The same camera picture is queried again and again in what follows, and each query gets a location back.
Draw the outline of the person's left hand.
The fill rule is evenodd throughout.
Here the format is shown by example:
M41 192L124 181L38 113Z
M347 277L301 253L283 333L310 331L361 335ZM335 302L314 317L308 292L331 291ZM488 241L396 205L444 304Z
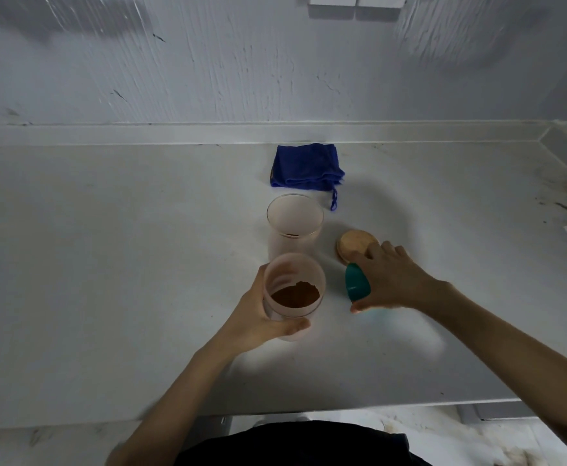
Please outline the person's left hand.
M241 297L221 329L207 343L210 350L224 360L256 349L268 341L262 340L262 323L270 319L264 310L264 275L268 265L259 267L254 282Z

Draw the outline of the person's right hand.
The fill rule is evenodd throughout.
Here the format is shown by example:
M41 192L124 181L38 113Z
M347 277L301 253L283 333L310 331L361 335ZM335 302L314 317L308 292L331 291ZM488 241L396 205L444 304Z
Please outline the person's right hand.
M380 245L383 258L379 260L368 259L359 252L350 256L350 263L358 265L369 281L376 307L425 311L443 300L451 287L449 283L426 273L412 258L411 262L400 261L389 241Z

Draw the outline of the teal plastic scoop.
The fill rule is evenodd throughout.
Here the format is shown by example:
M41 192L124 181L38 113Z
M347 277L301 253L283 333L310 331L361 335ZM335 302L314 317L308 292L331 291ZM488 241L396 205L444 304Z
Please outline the teal plastic scoop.
M354 263L350 263L346 266L345 289L351 303L366 298L372 291L370 283L362 269Z

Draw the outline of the frosted glass jar with powder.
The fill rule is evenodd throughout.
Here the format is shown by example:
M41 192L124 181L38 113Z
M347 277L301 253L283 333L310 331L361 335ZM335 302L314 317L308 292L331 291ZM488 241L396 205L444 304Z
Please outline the frosted glass jar with powder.
M321 294L320 299L313 305L299 309L282 307L272 300L271 295L275 291L297 282L309 282L315 285ZM326 287L326 275L315 259L302 253L281 255L268 264L264 275L265 313L274 321L303 317L312 321L323 302Z

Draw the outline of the person's left forearm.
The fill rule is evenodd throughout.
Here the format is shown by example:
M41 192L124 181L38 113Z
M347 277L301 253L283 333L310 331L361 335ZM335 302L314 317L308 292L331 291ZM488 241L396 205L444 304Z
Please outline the person's left forearm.
M173 466L198 411L223 368L233 360L229 341L215 335L191 358L106 466Z

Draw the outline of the person's right forearm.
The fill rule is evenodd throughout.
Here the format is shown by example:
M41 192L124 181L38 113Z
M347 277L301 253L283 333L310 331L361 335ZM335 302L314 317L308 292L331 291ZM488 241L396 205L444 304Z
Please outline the person's right forearm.
M448 282L432 280L423 294L419 311L466 345L567 446L567 357Z

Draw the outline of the round wooden lid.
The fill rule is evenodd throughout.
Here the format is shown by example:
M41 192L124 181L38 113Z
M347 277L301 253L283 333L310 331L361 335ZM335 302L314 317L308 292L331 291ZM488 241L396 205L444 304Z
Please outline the round wooden lid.
M335 251L339 261L347 266L350 264L350 256L354 252L367 254L370 244L380 244L378 239L364 230L351 229L344 232L335 243Z

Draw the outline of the brown powder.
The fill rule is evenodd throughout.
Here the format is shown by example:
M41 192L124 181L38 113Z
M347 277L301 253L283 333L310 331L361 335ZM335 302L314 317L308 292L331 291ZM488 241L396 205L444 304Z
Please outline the brown powder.
M313 305L321 297L318 288L309 282L297 282L275 291L272 300L286 308L299 309Z

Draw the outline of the empty frosted glass jar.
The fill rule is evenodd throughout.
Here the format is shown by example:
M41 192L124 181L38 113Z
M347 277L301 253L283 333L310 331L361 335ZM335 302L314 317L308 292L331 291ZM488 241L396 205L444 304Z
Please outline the empty frosted glass jar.
M316 254L324 211L315 198L294 193L278 196L269 204L266 215L270 261L286 253Z

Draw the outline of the blue folded cloth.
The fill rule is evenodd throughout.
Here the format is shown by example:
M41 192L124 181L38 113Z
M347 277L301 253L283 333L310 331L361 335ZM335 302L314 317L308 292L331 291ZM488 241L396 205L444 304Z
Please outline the blue folded cloth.
M335 211L338 206L337 187L344 176L335 145L279 145L270 172L270 185L331 193L329 210Z

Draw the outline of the person's dark clothing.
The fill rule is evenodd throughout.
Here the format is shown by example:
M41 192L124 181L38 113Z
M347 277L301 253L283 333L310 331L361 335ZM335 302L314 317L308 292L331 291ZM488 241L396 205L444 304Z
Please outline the person's dark clothing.
M290 421L210 438L173 466L432 466L405 434L331 421Z

